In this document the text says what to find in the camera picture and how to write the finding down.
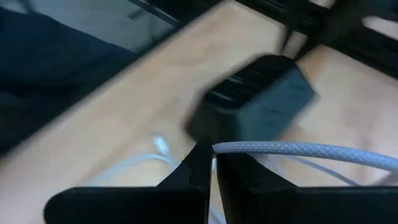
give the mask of white braided cable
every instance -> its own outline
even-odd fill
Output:
[[[242,152],[317,157],[352,162],[391,172],[398,172],[398,159],[396,158],[350,147],[330,146],[309,142],[224,142],[215,144],[213,150],[216,153]]]

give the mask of black power adapter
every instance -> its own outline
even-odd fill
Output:
[[[292,59],[263,55],[208,90],[186,130],[195,141],[273,140],[313,97]]]

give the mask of desk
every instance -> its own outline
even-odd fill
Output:
[[[282,25],[224,2],[32,136],[0,165],[4,223],[42,223],[55,193],[84,184],[131,154],[155,152],[151,134],[183,158],[191,148],[182,125],[200,90],[256,54],[275,50]],[[282,139],[359,147],[398,156],[398,82],[328,48],[300,62],[319,94]],[[384,173],[335,161],[319,163],[368,184]],[[303,185],[341,185],[317,170],[283,161]],[[147,162],[108,185],[155,185],[165,164]]]

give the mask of dark fabric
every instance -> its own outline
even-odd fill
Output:
[[[0,154],[135,59],[48,16],[0,8]]]

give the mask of wooden surface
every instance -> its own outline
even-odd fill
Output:
[[[224,2],[125,69],[2,160],[2,222],[43,223],[42,209],[52,195],[84,185],[121,159],[155,152],[154,133],[164,135],[172,154],[182,159],[192,148],[182,124],[200,91],[254,55],[272,53],[281,28],[240,4]],[[324,47],[300,66],[319,96],[282,139],[398,156],[396,80]],[[362,184],[384,174],[318,161]],[[317,170],[281,163],[296,184],[342,185]],[[150,161],[104,185],[155,185],[167,173],[165,164]]]

